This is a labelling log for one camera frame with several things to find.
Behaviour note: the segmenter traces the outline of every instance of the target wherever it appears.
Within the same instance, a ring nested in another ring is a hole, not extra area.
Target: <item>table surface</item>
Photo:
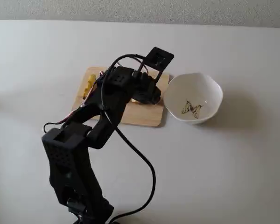
[[[0,21],[0,224],[75,221],[49,184],[42,125],[70,111],[89,66],[154,46],[175,55],[172,76],[210,75],[224,100],[200,126],[168,112],[158,128],[119,126],[157,173],[152,203],[121,223],[280,223],[280,29]],[[90,158],[114,214],[145,202],[150,170],[117,134]]]

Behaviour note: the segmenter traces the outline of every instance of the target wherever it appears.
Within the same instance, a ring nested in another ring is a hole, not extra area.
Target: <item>cutting board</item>
[[[84,89],[87,86],[88,77],[91,74],[99,76],[100,71],[105,71],[107,68],[104,67],[90,67],[85,72],[81,85],[79,87],[76,100],[72,109],[77,109],[83,101]],[[158,71],[150,70],[149,75],[156,77]],[[144,105],[138,102],[130,102],[126,105],[125,112],[122,116],[121,123],[141,126],[156,127],[161,123],[163,114],[163,93],[168,87],[169,74],[163,73],[160,80],[157,83],[158,88],[161,90],[161,100],[156,105]]]

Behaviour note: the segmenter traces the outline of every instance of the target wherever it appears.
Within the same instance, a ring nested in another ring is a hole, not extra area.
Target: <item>white bowl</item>
[[[164,93],[164,105],[178,120],[199,124],[213,117],[223,99],[221,87],[201,73],[180,75]]]

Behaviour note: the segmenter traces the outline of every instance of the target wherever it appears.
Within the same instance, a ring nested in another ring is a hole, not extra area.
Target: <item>black robotic arm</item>
[[[124,57],[142,59],[139,69],[115,67]],[[59,203],[78,217],[76,224],[104,224],[113,212],[91,168],[88,147],[102,148],[114,130],[119,131],[117,125],[131,98],[144,104],[159,102],[161,91],[156,83],[173,57],[155,47],[146,57],[125,55],[118,58],[62,127],[52,128],[42,137],[50,164],[50,184]],[[159,71],[156,79],[141,72],[144,65]],[[93,128],[83,124],[97,115],[100,119]]]

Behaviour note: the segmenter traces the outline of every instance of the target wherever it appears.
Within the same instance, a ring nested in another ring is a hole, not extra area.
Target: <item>butterfly design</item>
[[[191,102],[186,100],[187,103],[185,107],[182,109],[182,114],[191,111],[196,119],[199,117],[200,108],[203,107],[202,105],[192,106]]]

